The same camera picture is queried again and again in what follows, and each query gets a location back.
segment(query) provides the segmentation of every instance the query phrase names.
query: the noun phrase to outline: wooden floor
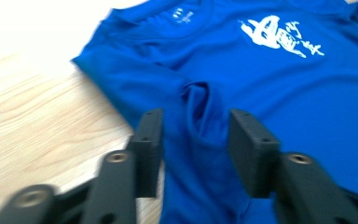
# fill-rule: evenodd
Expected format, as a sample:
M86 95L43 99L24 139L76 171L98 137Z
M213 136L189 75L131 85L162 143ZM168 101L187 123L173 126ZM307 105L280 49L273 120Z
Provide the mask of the wooden floor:
M0 206L33 184L66 191L93 177L131 129L69 60L109 1L0 0ZM160 201L140 203L158 222Z

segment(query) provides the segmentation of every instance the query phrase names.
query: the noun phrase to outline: black clamp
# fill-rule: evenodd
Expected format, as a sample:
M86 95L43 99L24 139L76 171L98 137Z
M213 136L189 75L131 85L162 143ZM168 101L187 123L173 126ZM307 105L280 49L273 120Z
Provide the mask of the black clamp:
M157 197L161 141L156 109L144 114L126 149L103 157L94 179L59 195L50 185L22 189L0 210L0 224L135 224L135 199Z
M228 151L247 193L269 198L282 224L358 224L358 195L339 188L312 157L281 153L250 113L233 109Z

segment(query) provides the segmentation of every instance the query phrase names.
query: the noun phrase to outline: white graphic print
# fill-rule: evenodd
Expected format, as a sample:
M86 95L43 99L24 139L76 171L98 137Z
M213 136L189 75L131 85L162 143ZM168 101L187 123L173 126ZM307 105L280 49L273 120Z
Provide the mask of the white graphic print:
M309 41L302 40L302 35L297 28L298 21L287 22L286 29L279 28L280 18L274 15L267 16L262 21L248 20L248 23L239 21L241 23L241 29L252 38L253 42L257 45L267 46L272 49L279 49L283 47L285 50L294 53L302 58L307 56L296 49L297 45L302 44L306 49L310 50L312 55L317 53L324 56L324 53L320 52L321 45L312 45Z
M191 22L191 16L193 15L194 13L192 11L188 11L185 14L185 11L181 7L179 7L173 12L172 17L176 20L177 23L189 23Z

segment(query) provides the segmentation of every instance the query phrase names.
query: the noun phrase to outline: blue t-shirt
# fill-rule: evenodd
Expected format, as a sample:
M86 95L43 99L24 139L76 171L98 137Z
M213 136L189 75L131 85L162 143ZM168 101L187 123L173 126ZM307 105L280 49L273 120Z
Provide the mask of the blue t-shirt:
M227 154L230 108L358 193L358 3L150 0L114 9L74 58L135 128L164 110L161 223L276 223Z

